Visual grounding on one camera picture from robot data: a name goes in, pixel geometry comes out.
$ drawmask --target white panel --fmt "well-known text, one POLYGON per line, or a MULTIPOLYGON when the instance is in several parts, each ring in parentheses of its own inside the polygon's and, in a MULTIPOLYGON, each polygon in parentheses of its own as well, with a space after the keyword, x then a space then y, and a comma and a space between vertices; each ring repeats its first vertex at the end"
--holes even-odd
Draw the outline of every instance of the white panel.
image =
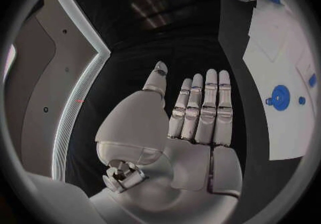
POLYGON ((267 1, 258 1, 257 7, 259 11, 254 10, 243 60, 264 106, 270 160, 301 157, 306 152, 315 124, 315 102, 311 99, 316 99, 317 86, 308 87, 308 78, 314 72, 311 52, 300 25, 289 12, 267 1), (304 73, 302 76, 296 68, 298 63, 298 69, 304 73), (284 111, 265 103, 277 85, 285 85, 290 92, 290 104, 284 111), (305 97, 304 105, 299 104, 300 96, 305 97))

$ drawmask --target led light strip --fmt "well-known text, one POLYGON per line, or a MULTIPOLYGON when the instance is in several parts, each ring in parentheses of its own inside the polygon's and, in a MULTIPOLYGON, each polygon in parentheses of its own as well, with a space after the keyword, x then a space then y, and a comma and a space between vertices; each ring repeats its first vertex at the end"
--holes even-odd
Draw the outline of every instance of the led light strip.
POLYGON ((97 51, 97 55, 91 60, 79 80, 74 86, 64 110, 60 116, 55 141, 53 145, 51 176, 54 180, 65 181, 66 157, 69 140, 75 120, 91 85, 110 57, 110 50, 105 45, 97 31, 94 30, 84 13, 80 10, 75 0, 58 0, 67 15, 77 26, 88 42, 97 51))

